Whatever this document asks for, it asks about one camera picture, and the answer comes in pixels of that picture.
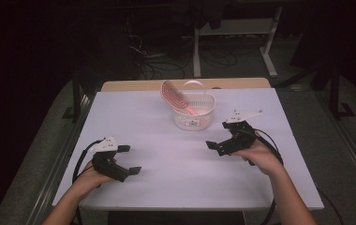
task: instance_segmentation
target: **person's left hand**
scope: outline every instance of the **person's left hand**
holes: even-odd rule
[[[70,187],[70,190],[77,194],[80,200],[84,199],[93,189],[99,185],[114,181],[109,176],[103,175],[94,170],[93,163],[89,161],[83,172]]]

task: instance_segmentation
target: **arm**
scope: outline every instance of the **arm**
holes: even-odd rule
[[[269,176],[282,224],[317,224],[286,169],[263,143],[255,140],[250,148],[238,151],[234,155],[251,160]]]
[[[75,216],[76,208],[79,206],[80,201],[100,184],[112,180],[108,176],[96,172],[91,162],[87,163],[85,171],[62,196],[61,200],[43,222],[43,225],[69,224]]]

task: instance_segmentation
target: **white basket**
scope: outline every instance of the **white basket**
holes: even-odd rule
[[[198,81],[188,81],[183,87],[190,83],[202,86],[203,93],[184,93],[189,106],[198,115],[192,115],[187,110],[174,110],[174,121],[178,128],[190,131],[198,131],[208,128],[213,122],[215,97],[205,92],[204,85]]]

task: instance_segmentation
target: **forearm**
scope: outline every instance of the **forearm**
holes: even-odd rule
[[[71,220],[75,216],[79,202],[80,198],[75,193],[72,193],[72,191],[67,191],[67,193],[61,198],[61,200],[43,222],[43,225],[70,224]]]
[[[284,168],[270,178],[282,224],[317,224]]]

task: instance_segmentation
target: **background table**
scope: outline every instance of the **background table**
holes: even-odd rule
[[[263,115],[247,120],[248,123],[273,137],[306,205],[310,209],[323,208],[275,90],[238,88],[240,83],[245,86],[255,81],[247,79],[200,81],[207,88],[235,84],[232,89],[207,89],[215,95],[216,106],[214,122],[204,131],[185,131],[175,126],[170,106],[159,95],[162,81],[105,83],[103,91],[124,83],[130,91],[96,95],[53,204],[70,186],[82,150],[93,141],[114,135],[118,144],[131,146],[130,152],[116,155],[118,164],[126,168],[142,166],[141,173],[128,177],[124,183],[102,185],[82,201],[82,207],[237,211],[269,207],[273,193],[268,177],[240,157],[220,157],[205,143],[230,138],[221,123],[237,109],[263,110]],[[184,81],[174,82],[178,86]],[[156,91],[132,89],[152,85],[157,87]],[[84,162],[91,157],[88,154]]]

